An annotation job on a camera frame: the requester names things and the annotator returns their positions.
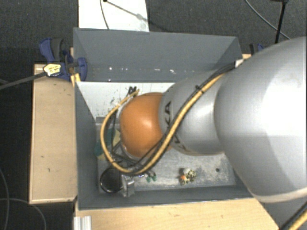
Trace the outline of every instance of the blue clamp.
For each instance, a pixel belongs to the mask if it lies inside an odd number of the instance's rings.
[[[72,75],[70,69],[73,68],[73,72],[78,72],[81,81],[85,81],[87,75],[87,64],[85,58],[80,57],[77,62],[74,62],[73,57],[68,50],[61,50],[63,39],[60,38],[45,38],[39,44],[40,53],[46,58],[47,63],[57,63],[61,66],[60,74],[57,74],[57,78],[61,78],[70,81]]]

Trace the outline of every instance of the metal bracket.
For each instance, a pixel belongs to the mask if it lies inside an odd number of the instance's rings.
[[[122,194],[124,197],[130,197],[135,193],[134,179],[132,176],[122,174],[121,181],[123,185]]]

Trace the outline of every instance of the black floor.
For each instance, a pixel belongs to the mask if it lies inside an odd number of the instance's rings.
[[[249,0],[277,26],[280,0]],[[72,46],[72,28],[78,25],[78,0],[0,0],[0,79],[14,81],[32,74],[33,64],[44,61],[38,43],[46,37],[63,38]],[[275,31],[244,0],[146,0],[151,31],[234,35],[243,53],[250,43],[268,47]],[[290,0],[282,31],[290,38],[306,35],[307,0]],[[27,200],[31,136],[31,84],[0,91],[0,168],[10,196]],[[0,198],[5,197],[0,179]],[[72,204],[39,206],[47,229],[72,227]],[[0,201],[0,230],[6,202]],[[8,230],[43,229],[39,214],[27,205],[11,202]]]

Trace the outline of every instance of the wooden board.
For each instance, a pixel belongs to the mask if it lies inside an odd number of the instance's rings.
[[[43,65],[35,65],[35,74]],[[77,195],[73,87],[43,77],[34,81],[29,202],[72,201]]]
[[[79,211],[93,230],[277,230],[256,199]]]

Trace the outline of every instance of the yellow cable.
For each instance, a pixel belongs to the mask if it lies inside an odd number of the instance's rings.
[[[174,124],[172,125],[172,127],[170,128],[163,144],[161,145],[161,147],[159,148],[159,150],[157,151],[157,153],[154,155],[154,157],[152,158],[152,160],[146,165],[144,166],[144,168],[140,169],[139,171],[136,171],[135,174],[139,174],[142,172],[147,171],[158,159],[159,157],[162,155],[162,153],[165,151],[165,149],[167,149],[167,146],[169,144],[169,141],[171,140],[171,138],[173,137],[174,133],[176,132],[181,120],[183,119],[184,115],[188,112],[188,110],[193,106],[193,104],[208,90],[210,89],[222,76],[224,75],[221,74],[217,77],[215,77],[214,79],[212,79],[210,82],[208,82],[205,86],[203,86],[201,88],[201,90],[199,90],[189,101],[188,103],[184,106],[184,108],[182,109],[182,111],[179,113],[178,117],[176,118]],[[100,140],[101,140],[101,145],[103,148],[103,151],[107,157],[107,159],[109,160],[110,163],[112,163],[112,165],[118,169],[119,171],[123,172],[123,173],[130,173],[131,170],[128,170],[126,168],[121,167],[119,164],[117,164],[114,159],[111,157],[109,151],[107,150],[106,144],[105,144],[105,140],[104,140],[104,130],[106,127],[106,124],[109,120],[109,118],[112,116],[112,114],[114,112],[116,112],[119,107],[125,103],[130,97],[135,96],[138,94],[138,91],[132,93],[130,96],[126,97],[124,100],[122,100],[116,107],[114,107],[112,109],[112,111],[106,116],[106,118],[104,119],[102,126],[101,126],[101,130],[100,130]]]
[[[289,230],[298,230],[307,221],[307,209],[300,215],[299,218],[291,225]]]

